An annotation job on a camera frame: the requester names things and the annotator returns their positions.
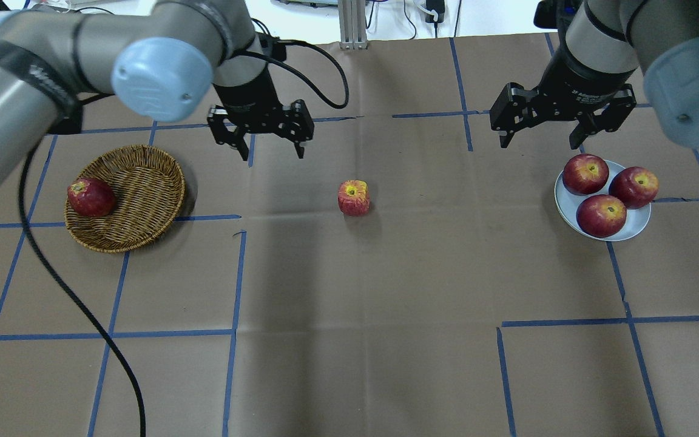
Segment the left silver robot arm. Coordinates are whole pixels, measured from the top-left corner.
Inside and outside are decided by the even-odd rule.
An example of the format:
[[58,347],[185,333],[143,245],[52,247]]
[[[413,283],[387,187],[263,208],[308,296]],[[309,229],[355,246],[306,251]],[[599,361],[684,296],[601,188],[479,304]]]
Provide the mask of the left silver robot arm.
[[81,130],[83,92],[116,95],[159,122],[182,121],[214,86],[237,130],[314,135],[305,102],[278,99],[243,1],[158,1],[149,16],[0,12],[0,185],[45,135]]

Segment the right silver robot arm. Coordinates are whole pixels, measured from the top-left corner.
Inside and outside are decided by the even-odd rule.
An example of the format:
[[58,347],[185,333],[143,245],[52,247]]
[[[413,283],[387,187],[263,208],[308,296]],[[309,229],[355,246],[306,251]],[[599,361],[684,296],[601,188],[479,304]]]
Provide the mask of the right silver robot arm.
[[699,149],[699,1],[541,1],[533,22],[558,33],[559,46],[532,89],[508,83],[489,111],[501,147],[549,121],[575,121],[572,149],[615,132],[643,92],[663,133]]

